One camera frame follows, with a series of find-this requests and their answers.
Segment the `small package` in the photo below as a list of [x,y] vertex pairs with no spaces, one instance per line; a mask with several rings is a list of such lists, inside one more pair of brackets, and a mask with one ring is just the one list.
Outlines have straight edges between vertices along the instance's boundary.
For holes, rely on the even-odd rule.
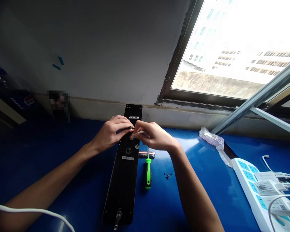
[[220,157],[224,161],[226,165],[229,167],[232,167],[231,165],[231,159],[227,156],[227,154],[224,152],[224,139],[218,135],[212,134],[209,132],[208,129],[205,127],[202,127],[199,135],[202,139],[204,139],[206,142],[214,145],[216,147],[216,150],[219,152]]

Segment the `green screwdriver handle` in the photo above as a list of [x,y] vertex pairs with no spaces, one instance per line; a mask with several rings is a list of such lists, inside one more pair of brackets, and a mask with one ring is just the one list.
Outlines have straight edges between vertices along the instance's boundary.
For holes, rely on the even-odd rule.
[[146,185],[145,188],[146,189],[150,189],[151,188],[151,181],[152,181],[152,174],[151,174],[151,159],[146,159]]

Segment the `finger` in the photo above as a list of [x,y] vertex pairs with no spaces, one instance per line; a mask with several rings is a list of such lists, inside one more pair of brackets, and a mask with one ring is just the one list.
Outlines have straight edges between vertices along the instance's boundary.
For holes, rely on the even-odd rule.
[[128,127],[130,127],[130,126],[133,127],[132,123],[126,123],[126,122],[125,122],[125,123],[114,124],[112,128],[113,128],[114,131],[116,132],[116,131],[118,131],[118,130],[122,130],[122,129],[128,128]]
[[150,132],[152,125],[150,123],[148,123],[148,122],[137,120],[136,123],[135,123],[134,130],[136,130],[138,132],[140,127],[143,128],[143,131]]
[[133,130],[132,129],[124,129],[122,130],[121,132],[119,132],[115,137],[116,137],[116,140],[120,140],[125,134],[129,133],[129,132],[132,132]]
[[144,128],[142,128],[142,127],[139,127],[139,129],[138,129],[138,130],[136,130],[136,129],[134,128],[134,131],[133,131],[133,133],[132,133],[132,134],[135,134],[135,133],[137,133],[137,132],[139,132],[139,131],[145,131],[145,129],[144,129]]
[[116,115],[115,117],[112,117],[109,121],[116,120],[116,119],[119,119],[119,118],[127,119],[125,116]]
[[120,119],[115,119],[112,121],[112,123],[114,124],[118,124],[118,123],[131,123],[128,119],[123,119],[123,118],[120,118]]
[[140,141],[143,142],[143,144],[145,145],[149,145],[150,144],[150,138],[148,138],[147,136],[143,135],[143,134],[135,134],[134,137]]

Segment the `white power strip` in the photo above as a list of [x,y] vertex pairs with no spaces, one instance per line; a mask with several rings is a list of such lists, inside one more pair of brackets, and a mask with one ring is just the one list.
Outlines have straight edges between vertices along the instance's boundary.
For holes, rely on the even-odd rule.
[[[232,167],[248,199],[251,210],[262,232],[273,232],[273,228],[268,217],[267,206],[259,195],[254,182],[258,181],[254,173],[259,170],[253,164],[240,158],[234,158]],[[290,217],[271,215],[277,232],[290,232]]]

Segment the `blue tape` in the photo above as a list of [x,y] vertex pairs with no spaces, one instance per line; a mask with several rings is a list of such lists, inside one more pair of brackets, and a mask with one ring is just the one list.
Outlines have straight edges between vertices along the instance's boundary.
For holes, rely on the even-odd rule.
[[55,67],[58,70],[61,70],[61,68],[59,68],[57,65],[53,64],[53,67]]
[[62,58],[60,56],[58,56],[58,58],[59,58],[61,65],[64,65]]

